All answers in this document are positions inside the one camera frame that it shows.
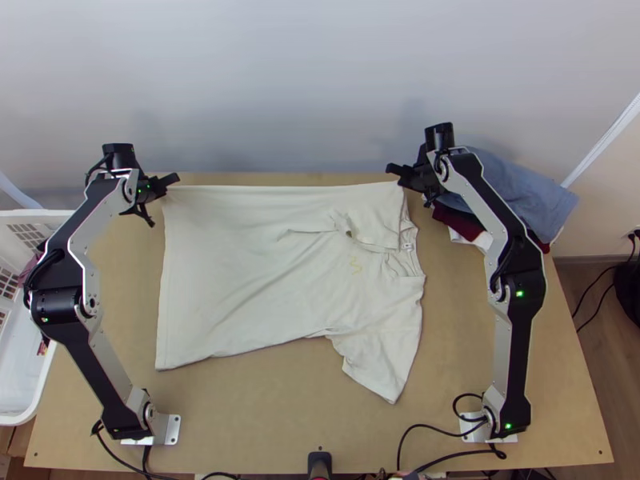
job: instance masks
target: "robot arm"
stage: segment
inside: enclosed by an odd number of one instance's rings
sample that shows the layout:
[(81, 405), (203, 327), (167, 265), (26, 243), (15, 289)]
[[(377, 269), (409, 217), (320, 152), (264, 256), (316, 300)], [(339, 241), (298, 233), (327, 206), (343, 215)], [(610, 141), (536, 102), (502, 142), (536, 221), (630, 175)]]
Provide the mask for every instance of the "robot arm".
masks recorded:
[(108, 144), (102, 151), (103, 160), (87, 174), (85, 201), (47, 240), (25, 281), (24, 301), (40, 331), (63, 344), (78, 365), (103, 406), (102, 423), (112, 438), (173, 445), (180, 417), (156, 412), (146, 390), (129, 380), (102, 330), (99, 272), (86, 254), (115, 215), (136, 214), (153, 226), (145, 205), (179, 177), (147, 177), (131, 144)]
[(542, 307), (546, 277), (542, 252), (520, 218), (482, 176), (482, 163), (467, 148), (455, 146), (451, 123), (425, 130), (413, 166), (387, 165), (398, 184), (421, 192), (426, 206), (440, 194), (461, 195), (493, 237), (485, 256), (487, 296), (496, 313), (493, 381), (482, 396), (487, 432), (475, 441), (505, 438), (531, 423), (526, 373), (533, 319)]

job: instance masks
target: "white t-shirt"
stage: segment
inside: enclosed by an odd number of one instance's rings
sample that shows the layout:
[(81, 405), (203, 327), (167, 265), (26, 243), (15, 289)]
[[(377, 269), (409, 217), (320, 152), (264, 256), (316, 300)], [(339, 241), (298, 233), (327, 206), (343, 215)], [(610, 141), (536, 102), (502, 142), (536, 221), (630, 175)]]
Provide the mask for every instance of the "white t-shirt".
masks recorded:
[(157, 369), (326, 336), (395, 403), (425, 278), (401, 187), (175, 186), (163, 211)]

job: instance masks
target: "white laundry basket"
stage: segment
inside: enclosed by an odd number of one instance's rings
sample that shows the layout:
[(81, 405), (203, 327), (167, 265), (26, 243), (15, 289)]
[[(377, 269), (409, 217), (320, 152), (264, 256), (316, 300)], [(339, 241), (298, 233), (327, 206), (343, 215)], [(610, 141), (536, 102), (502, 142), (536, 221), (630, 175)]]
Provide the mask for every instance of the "white laundry basket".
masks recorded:
[(72, 210), (0, 211), (0, 425), (29, 421), (38, 408), (56, 343), (46, 347), (22, 304), (18, 276)]

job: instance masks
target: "power outlet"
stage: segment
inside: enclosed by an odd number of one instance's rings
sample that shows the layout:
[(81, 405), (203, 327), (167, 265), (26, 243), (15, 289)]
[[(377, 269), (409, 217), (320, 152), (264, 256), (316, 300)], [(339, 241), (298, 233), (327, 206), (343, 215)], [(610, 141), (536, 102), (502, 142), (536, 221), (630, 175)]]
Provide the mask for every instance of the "power outlet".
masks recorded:
[(640, 225), (636, 225), (634, 228), (632, 228), (631, 230), (629, 230), (628, 232), (626, 232), (623, 236), (621, 236), (620, 238), (628, 238), (629, 235), (634, 235), (634, 230), (640, 230)]

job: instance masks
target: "wooden table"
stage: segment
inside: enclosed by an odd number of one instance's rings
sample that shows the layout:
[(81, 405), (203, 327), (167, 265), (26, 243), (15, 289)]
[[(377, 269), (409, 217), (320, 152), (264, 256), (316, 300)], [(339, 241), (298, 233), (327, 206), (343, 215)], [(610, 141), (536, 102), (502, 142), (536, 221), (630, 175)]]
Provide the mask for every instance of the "wooden table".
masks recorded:
[[(384, 174), (184, 174), (182, 184), (345, 185), (393, 180)], [(418, 225), (418, 256), (427, 279), (422, 339), (404, 393), (390, 405), (341, 371), (324, 338), (304, 339), (232, 358), (213, 358), (167, 372), (154, 369), (158, 292), (164, 252), (161, 201), (157, 222), (118, 218), (91, 249), (102, 274), (103, 325), (134, 384), (149, 389), (160, 411), (180, 413), (176, 446), (154, 448), (154, 471), (243, 474), (306, 472), (320, 446), (337, 472), (394, 470), (398, 440), (427, 422), (456, 431), (451, 401), (481, 393), (491, 379), (494, 315), (486, 301), (482, 255), (449, 241), (420, 196), (408, 192)], [(519, 442), (493, 455), (456, 458), (443, 470), (491, 470), (612, 462), (594, 389), (549, 255), (548, 293), (534, 322), (527, 396), (532, 423)], [(464, 408), (476, 406), (463, 405)], [(65, 349), (58, 349), (26, 457), (29, 466), (119, 470), (89, 437), (101, 413)], [(140, 464), (141, 447), (113, 449)], [(403, 467), (480, 446), (429, 431), (408, 437)]]

